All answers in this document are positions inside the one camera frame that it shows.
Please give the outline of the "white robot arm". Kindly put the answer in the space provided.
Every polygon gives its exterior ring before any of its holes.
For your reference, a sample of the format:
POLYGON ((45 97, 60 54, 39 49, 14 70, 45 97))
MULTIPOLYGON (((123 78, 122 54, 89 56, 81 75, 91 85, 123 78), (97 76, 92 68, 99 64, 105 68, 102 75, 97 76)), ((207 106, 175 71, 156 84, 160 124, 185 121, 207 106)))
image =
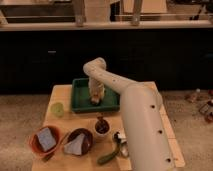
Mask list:
POLYGON ((160 116, 162 96, 142 82, 102 69, 102 58, 84 64, 84 73, 120 95, 120 111, 132 171, 176 171, 160 116))

